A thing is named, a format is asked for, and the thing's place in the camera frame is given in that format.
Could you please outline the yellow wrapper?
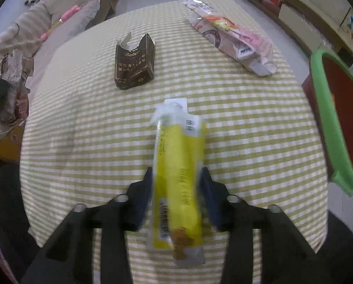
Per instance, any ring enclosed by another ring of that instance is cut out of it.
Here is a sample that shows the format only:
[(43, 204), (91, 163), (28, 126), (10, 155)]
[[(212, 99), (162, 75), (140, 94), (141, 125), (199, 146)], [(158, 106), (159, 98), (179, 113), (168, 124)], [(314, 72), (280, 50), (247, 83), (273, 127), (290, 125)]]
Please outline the yellow wrapper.
[(205, 121), (185, 98), (158, 105), (153, 157), (152, 249), (170, 250), (179, 268), (205, 263), (198, 184), (204, 162)]

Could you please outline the orange cardboard box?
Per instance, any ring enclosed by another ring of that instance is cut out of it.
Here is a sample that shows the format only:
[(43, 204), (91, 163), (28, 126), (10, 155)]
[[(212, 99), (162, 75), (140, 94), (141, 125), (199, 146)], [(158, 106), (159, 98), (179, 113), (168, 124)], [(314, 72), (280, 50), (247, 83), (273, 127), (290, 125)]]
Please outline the orange cardboard box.
[(24, 128), (25, 122), (15, 125), (8, 134), (0, 139), (0, 160), (10, 163), (20, 161)]

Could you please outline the green checkered tablecloth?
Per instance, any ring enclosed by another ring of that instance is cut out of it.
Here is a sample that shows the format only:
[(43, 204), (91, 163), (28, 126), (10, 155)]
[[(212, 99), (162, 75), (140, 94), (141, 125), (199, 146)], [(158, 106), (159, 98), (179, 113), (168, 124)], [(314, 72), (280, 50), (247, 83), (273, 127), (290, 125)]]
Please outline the green checkered tablecloth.
[[(207, 127), (204, 165), (248, 203), (279, 205), (318, 250), (327, 235), (327, 169), (307, 98), (282, 52), (259, 77), (195, 30), (173, 1), (102, 22), (59, 47), (30, 104), (20, 156), (26, 214), (44, 245), (71, 208), (107, 203), (153, 162), (151, 117), (185, 98)], [(155, 77), (115, 85), (116, 43), (150, 34)]]

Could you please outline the grey paper wrapper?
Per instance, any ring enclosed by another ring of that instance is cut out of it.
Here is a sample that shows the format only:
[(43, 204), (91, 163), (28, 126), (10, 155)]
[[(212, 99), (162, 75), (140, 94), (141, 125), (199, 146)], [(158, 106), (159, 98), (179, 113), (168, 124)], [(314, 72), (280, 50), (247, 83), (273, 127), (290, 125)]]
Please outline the grey paper wrapper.
[(0, 80), (10, 84), (7, 96), (0, 101), (0, 139), (29, 115), (31, 91), (26, 81), (33, 76), (33, 71), (34, 60), (18, 49), (5, 54), (0, 61)]

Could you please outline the dark brown cigarette box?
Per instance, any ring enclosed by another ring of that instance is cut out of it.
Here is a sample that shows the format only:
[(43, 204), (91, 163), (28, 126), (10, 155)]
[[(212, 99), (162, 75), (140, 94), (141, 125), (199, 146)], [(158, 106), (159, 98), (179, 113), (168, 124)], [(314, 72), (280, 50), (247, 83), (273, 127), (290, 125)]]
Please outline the dark brown cigarette box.
[(115, 85), (128, 90), (154, 79), (155, 43), (150, 34), (142, 36), (138, 45), (131, 45), (131, 33), (116, 43)]

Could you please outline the pink white snack wrapper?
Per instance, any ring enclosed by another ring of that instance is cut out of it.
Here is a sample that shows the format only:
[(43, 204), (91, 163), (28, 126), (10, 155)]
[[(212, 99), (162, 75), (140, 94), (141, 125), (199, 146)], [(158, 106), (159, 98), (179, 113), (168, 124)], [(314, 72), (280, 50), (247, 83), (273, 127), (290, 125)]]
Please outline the pink white snack wrapper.
[(236, 25), (200, 0), (185, 0), (182, 4), (192, 12), (188, 19), (191, 26), (219, 51), (259, 77), (277, 71), (270, 39)]

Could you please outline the pink toy wand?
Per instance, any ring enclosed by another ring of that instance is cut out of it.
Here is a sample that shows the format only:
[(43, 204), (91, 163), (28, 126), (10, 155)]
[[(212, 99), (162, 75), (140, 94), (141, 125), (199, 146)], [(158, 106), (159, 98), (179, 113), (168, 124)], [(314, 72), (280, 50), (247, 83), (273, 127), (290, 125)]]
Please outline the pink toy wand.
[(61, 17), (60, 19), (53, 24), (53, 26), (50, 27), (50, 29), (43, 33), (40, 37), (40, 40), (42, 42), (45, 42), (48, 37), (50, 36), (50, 34), (58, 27), (61, 26), (63, 23), (65, 23), (66, 21), (68, 21), (74, 14), (76, 14), (77, 12), (79, 12), (82, 9), (81, 6), (78, 5), (74, 5), (72, 8), (70, 8), (68, 11), (66, 11)]

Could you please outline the green rimmed red basin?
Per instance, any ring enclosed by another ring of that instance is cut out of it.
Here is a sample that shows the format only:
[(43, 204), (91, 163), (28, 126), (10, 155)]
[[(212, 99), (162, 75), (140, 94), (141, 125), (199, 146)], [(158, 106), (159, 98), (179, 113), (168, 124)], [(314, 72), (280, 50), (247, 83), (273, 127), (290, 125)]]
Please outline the green rimmed red basin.
[(334, 53), (319, 49), (302, 84), (312, 108), (332, 182), (353, 195), (353, 75)]

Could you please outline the long TV cabinet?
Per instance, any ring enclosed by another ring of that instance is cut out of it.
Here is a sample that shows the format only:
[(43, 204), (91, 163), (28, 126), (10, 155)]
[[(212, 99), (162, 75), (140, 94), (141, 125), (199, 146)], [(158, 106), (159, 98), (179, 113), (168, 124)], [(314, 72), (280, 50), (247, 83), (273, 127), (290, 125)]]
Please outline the long TV cabinet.
[(353, 46), (340, 27), (353, 0), (283, 0), (281, 6), (267, 0), (249, 0), (270, 16), (309, 53), (330, 49), (348, 63)]

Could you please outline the striped beige sofa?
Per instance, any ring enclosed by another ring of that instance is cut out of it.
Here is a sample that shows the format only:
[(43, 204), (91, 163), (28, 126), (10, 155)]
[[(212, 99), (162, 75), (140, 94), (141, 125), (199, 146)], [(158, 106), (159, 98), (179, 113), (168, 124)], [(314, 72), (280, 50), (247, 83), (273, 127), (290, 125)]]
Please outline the striped beige sofa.
[(111, 9), (110, 0), (90, 0), (42, 42), (41, 35), (52, 26), (51, 16), (45, 6), (47, 1), (29, 7), (0, 33), (0, 61), (14, 49), (21, 50), (25, 57), (34, 60), (33, 76), (26, 83), (26, 87), (31, 90), (30, 96), (38, 89), (56, 50), (85, 30), (103, 22)]

